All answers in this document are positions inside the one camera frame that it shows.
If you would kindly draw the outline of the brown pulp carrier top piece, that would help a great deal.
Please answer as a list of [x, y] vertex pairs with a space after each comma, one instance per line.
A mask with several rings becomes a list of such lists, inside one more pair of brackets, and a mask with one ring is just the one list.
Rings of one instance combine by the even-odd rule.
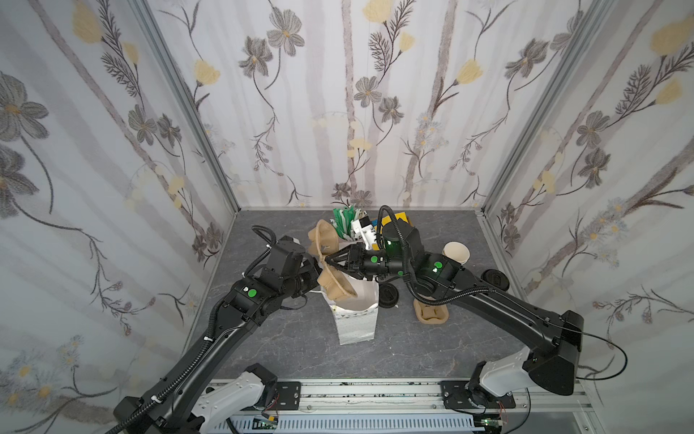
[[320, 220], [314, 229], [308, 233], [311, 245], [308, 252], [318, 258], [322, 271], [317, 279], [325, 296], [333, 302], [357, 298], [348, 278], [341, 271], [327, 262], [327, 257], [339, 251], [340, 237], [334, 226], [325, 220]]

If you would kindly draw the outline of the white patterned paper bag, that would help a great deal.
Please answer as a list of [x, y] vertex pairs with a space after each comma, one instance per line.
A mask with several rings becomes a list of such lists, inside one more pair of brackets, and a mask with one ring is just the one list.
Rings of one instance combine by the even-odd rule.
[[352, 286], [355, 297], [334, 286], [320, 288], [334, 317], [339, 343], [351, 345], [372, 341], [379, 313], [379, 284], [351, 277], [345, 277], [345, 281]]

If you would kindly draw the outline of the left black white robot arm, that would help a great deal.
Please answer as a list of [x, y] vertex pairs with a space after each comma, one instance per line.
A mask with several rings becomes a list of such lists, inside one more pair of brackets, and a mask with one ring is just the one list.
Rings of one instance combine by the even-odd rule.
[[193, 408], [227, 358], [287, 298], [304, 296], [318, 286], [316, 258], [291, 254], [283, 262], [258, 264], [237, 280], [209, 316], [202, 336], [179, 362], [142, 397], [126, 397], [114, 410], [110, 433], [202, 433], [210, 416]]

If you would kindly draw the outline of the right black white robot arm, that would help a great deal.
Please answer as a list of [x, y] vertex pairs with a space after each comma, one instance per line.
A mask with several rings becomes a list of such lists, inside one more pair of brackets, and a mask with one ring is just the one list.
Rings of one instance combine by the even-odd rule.
[[522, 342], [522, 350], [512, 356], [479, 363], [468, 383], [472, 392], [502, 397], [537, 386], [559, 396], [573, 394], [588, 336], [578, 313], [559, 315], [535, 307], [441, 253], [368, 251], [352, 245], [327, 256], [326, 262], [358, 280], [400, 278], [417, 301], [462, 307]]

